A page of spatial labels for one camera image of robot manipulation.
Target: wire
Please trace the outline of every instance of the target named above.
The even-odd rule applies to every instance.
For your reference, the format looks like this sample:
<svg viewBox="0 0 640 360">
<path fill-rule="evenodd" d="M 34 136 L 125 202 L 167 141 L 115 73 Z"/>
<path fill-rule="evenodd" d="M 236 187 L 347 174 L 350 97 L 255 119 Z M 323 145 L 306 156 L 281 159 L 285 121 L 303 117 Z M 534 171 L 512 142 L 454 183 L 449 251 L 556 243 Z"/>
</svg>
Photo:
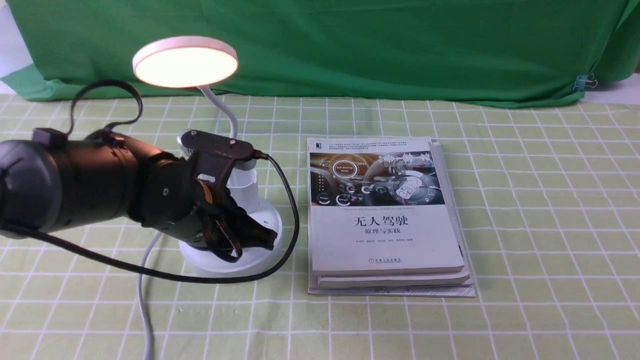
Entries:
<svg viewBox="0 0 640 360">
<path fill-rule="evenodd" d="M 231 123 L 231 135 L 229 136 L 232 139 L 238 137 L 238 119 L 233 111 L 220 100 L 216 94 L 211 91 L 211 89 L 207 86 L 198 86 L 198 89 L 206 96 L 209 101 L 213 102 L 213 105 L 217 106 L 222 110 L 223 113 L 227 114 L 229 117 L 229 121 Z"/>
<path fill-rule="evenodd" d="M 74 110 L 76 108 L 76 105 L 78 103 L 78 101 L 80 101 L 89 91 L 91 90 L 95 90 L 97 88 L 104 88 L 107 86 L 114 86 L 117 88 L 121 88 L 122 90 L 125 90 L 126 92 L 128 92 L 129 94 L 131 94 L 134 99 L 136 100 L 136 103 L 138 104 L 138 114 L 136 115 L 135 118 L 133 118 L 132 120 L 129 121 L 123 121 L 123 122 L 112 122 L 110 124 L 107 124 L 103 129 L 102 129 L 102 133 L 103 136 L 104 135 L 110 135 L 111 131 L 113 130 L 114 127 L 118 126 L 118 125 L 131 125 L 133 123 L 135 123 L 136 121 L 138 121 L 138 119 L 140 119 L 140 117 L 142 116 L 142 97 L 140 96 L 140 93 L 138 92 L 138 90 L 136 88 L 134 88 L 131 84 L 122 81 L 122 80 L 100 80 L 100 81 L 96 81 L 94 83 L 91 83 L 87 86 L 85 86 L 84 88 L 82 88 L 82 90 L 80 90 L 76 96 L 74 96 L 74 98 L 71 100 L 71 111 L 69 114 L 69 118 L 71 121 L 71 125 L 69 127 L 69 130 L 67 131 L 67 136 L 71 135 L 71 133 L 73 133 L 74 131 L 74 126 L 76 125 L 76 120 L 74 119 Z"/>
<path fill-rule="evenodd" d="M 151 240 L 151 242 L 147 246 L 144 255 L 142 255 L 140 266 L 145 266 L 147 264 L 147 259 L 151 254 L 151 250 L 154 248 L 154 246 L 156 246 L 156 243 L 158 242 L 158 239 L 160 239 L 160 236 L 162 236 L 162 233 L 158 231 L 153 240 Z M 138 274 L 138 307 L 140 309 L 140 315 L 145 327 L 145 357 L 143 359 L 152 360 L 154 351 L 154 331 L 151 326 L 151 319 L 149 318 L 149 310 L 143 297 L 144 292 L 142 291 L 142 277 L 142 274 Z"/>
<path fill-rule="evenodd" d="M 200 91 L 202 91 L 202 93 L 214 104 L 216 105 L 220 110 L 222 110 L 224 113 L 227 114 L 227 116 L 229 117 L 229 122 L 231 125 L 231 131 L 229 134 L 229 137 L 231 137 L 232 139 L 237 138 L 237 133 L 238 133 L 238 120 L 235 116 L 235 114 L 233 114 L 233 111 L 231 111 L 231 109 L 229 109 L 227 107 L 227 105 L 225 105 L 224 102 L 222 102 L 221 100 L 219 100 L 211 91 L 211 89 L 209 89 L 206 86 L 201 86 Z M 149 243 L 143 257 L 140 263 L 140 266 L 144 267 L 146 262 L 147 262 L 147 258 L 149 257 L 149 254 L 151 253 L 151 249 L 153 249 L 153 247 L 155 246 L 157 240 L 160 238 L 161 233 L 158 232 L 156 233 L 156 235 L 154 236 L 153 240 L 151 240 L 151 242 Z M 151 326 L 151 321 L 149 318 L 149 313 L 148 313 L 148 307 L 145 303 L 144 297 L 143 297 L 143 292 L 142 292 L 142 274 L 138 274 L 138 307 L 140 308 L 140 314 L 144 323 L 144 327 L 145 327 L 145 357 L 144 360 L 151 360 L 152 359 L 152 352 L 153 352 L 153 343 L 154 343 L 154 333 L 153 333 L 153 329 Z"/>
<path fill-rule="evenodd" d="M 291 254 L 293 253 L 293 249 L 296 245 L 296 242 L 298 241 L 298 233 L 300 232 L 300 215 L 298 214 L 298 207 L 296 206 L 296 200 L 291 191 L 291 187 L 289 186 L 289 182 L 287 181 L 287 178 L 285 177 L 285 174 L 282 171 L 282 168 L 280 168 L 280 166 L 275 161 L 275 159 L 268 154 L 264 154 L 263 152 L 258 152 L 257 157 L 260 159 L 269 160 L 269 162 L 271 162 L 271 164 L 276 168 L 276 171 L 278 172 L 278 175 L 280 176 L 280 179 L 282 180 L 282 183 L 284 185 L 285 191 L 287 192 L 287 197 L 289 198 L 289 202 L 291 203 L 291 209 L 293 210 L 293 220 L 294 220 L 294 229 L 293 229 L 293 235 L 291 236 L 291 243 L 287 247 L 287 250 L 284 256 L 282 257 L 282 259 L 280 259 L 280 261 L 277 264 L 273 265 L 269 270 L 266 270 L 259 274 L 239 276 L 239 277 L 223 277 L 223 278 L 195 277 L 195 276 L 171 274 L 168 272 L 162 272 L 162 271 L 154 270 L 144 266 L 139 266 L 132 263 L 127 263 L 125 261 L 113 259 L 108 256 L 105 256 L 97 252 L 91 251 L 89 249 L 83 248 L 81 246 L 78 246 L 75 243 L 72 243 L 70 241 L 63 240 L 56 236 L 43 233 L 37 230 L 32 230 L 20 225 L 5 223 L 3 224 L 2 228 L 11 233 L 15 233 L 21 236 L 26 236 L 36 240 L 44 241 L 51 245 L 57 246 L 61 249 L 65 249 L 69 252 L 73 252 L 74 254 L 80 255 L 87 259 L 98 261 L 99 263 L 103 263 L 105 265 L 113 266 L 115 268 L 134 272 L 137 274 L 157 277 L 158 279 L 178 281 L 178 282 L 188 282 L 192 284 L 237 284 L 239 282 L 250 282 L 250 281 L 261 280 L 275 273 L 280 268 L 282 268 L 282 266 L 289 259 L 289 256 L 291 256 Z"/>
</svg>

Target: robotic arm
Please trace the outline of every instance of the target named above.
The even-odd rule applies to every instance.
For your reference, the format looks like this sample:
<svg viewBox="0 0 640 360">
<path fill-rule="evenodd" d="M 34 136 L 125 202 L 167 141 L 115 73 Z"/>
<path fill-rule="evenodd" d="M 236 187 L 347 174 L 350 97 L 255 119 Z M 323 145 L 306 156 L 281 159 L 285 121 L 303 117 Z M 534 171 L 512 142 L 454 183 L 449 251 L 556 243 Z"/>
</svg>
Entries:
<svg viewBox="0 0 640 360">
<path fill-rule="evenodd" d="M 70 140 L 75 103 L 89 90 L 118 86 L 138 101 L 138 117 Z M 137 91 L 126 83 L 107 81 L 83 89 L 72 101 L 68 133 L 34 129 L 30 140 L 0 143 L 0 234 L 46 241 L 104 264 L 162 279 L 197 283 L 254 281 L 277 271 L 291 255 L 299 231 L 299 215 L 291 188 L 278 163 L 244 141 L 200 131 L 184 133 L 180 143 L 188 158 L 113 132 L 136 122 L 142 112 Z M 294 213 L 294 234 L 284 257 L 269 270 L 251 276 L 210 279 L 168 274 L 124 263 L 84 249 L 50 233 L 126 217 L 191 247 L 234 263 L 243 249 L 273 250 L 278 234 L 256 222 L 235 202 L 227 188 L 233 168 L 252 168 L 268 160 L 276 168 Z M 208 180 L 198 178 L 207 175 Z"/>
</svg>

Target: black cylinder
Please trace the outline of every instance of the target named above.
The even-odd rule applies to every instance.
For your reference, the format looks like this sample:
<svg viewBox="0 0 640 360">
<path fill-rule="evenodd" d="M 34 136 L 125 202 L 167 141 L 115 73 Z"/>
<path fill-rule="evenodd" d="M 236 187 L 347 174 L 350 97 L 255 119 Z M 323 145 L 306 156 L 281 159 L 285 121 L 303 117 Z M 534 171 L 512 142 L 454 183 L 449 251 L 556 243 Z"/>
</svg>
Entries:
<svg viewBox="0 0 640 360">
<path fill-rule="evenodd" d="M 1 142 L 3 221 L 52 233 L 135 218 L 140 187 L 151 169 L 176 157 L 127 136 L 121 139 L 123 143 L 109 145 L 89 136 L 60 147 L 32 140 Z"/>
</svg>

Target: green backdrop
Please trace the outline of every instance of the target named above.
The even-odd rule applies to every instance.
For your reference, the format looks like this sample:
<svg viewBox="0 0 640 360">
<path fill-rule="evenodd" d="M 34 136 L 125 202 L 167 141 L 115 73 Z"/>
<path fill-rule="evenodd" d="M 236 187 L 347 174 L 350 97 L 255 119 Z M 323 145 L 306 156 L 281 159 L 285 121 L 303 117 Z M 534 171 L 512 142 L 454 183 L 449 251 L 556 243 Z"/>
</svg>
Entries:
<svg viewBox="0 0 640 360">
<path fill-rule="evenodd" d="M 218 93 L 560 106 L 582 97 L 577 76 L 633 73 L 639 1 L 9 0 L 34 65 L 3 81 L 31 101 L 104 78 L 143 95 L 195 94 L 140 84 L 131 59 L 160 38 L 205 35 L 240 61 Z"/>
</svg>

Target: binder clip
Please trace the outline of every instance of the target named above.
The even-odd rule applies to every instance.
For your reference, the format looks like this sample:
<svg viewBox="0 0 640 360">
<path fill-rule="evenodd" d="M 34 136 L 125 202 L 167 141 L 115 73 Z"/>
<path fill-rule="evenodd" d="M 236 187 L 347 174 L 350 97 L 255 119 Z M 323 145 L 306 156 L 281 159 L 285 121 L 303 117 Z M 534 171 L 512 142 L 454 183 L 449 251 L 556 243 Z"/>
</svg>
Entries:
<svg viewBox="0 0 640 360">
<path fill-rule="evenodd" d="M 579 92 L 583 92 L 586 87 L 593 89 L 596 86 L 598 86 L 598 80 L 595 79 L 593 74 L 579 75 L 575 78 L 572 92 L 575 92 L 576 89 Z"/>
</svg>

